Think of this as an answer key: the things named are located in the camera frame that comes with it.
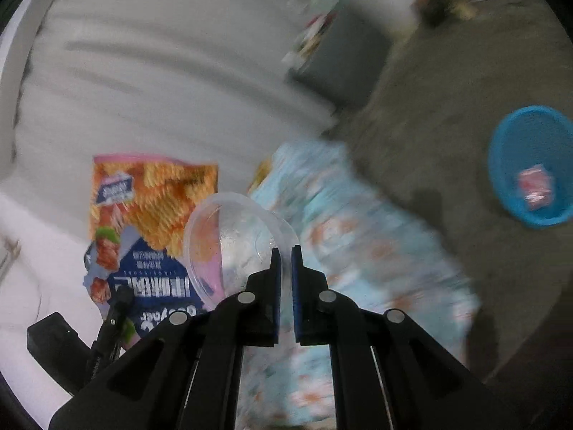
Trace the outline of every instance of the blue basket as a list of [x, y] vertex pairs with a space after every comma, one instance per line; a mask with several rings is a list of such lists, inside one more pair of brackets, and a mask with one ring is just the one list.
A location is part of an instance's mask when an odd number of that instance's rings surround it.
[[[553, 202], [529, 210], [517, 176], [537, 164], [553, 176]], [[532, 228], [573, 218], [573, 123], [546, 106], [521, 108], [503, 119], [489, 147], [489, 179], [503, 206]]]

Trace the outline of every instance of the gray floor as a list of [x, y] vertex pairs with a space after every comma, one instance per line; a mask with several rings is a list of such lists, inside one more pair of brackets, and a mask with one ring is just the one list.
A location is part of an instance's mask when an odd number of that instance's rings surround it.
[[343, 114], [359, 171], [442, 230], [481, 297], [470, 362], [485, 378], [548, 314], [573, 267], [573, 224], [529, 230], [506, 214], [486, 174], [494, 127], [512, 110], [573, 118], [573, 45], [543, 0], [480, 3], [471, 21], [419, 29], [370, 104]]

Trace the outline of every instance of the blue floral cloth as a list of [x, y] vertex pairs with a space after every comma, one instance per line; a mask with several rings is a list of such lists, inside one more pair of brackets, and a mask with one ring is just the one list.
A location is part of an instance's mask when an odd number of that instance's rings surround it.
[[[361, 308], [406, 311], [460, 361], [478, 299], [439, 235], [355, 176], [332, 142], [288, 143], [251, 198], [286, 220], [305, 265]], [[237, 428], [305, 425], [334, 417], [328, 346], [294, 343], [292, 312], [281, 309], [272, 349], [247, 348]]]

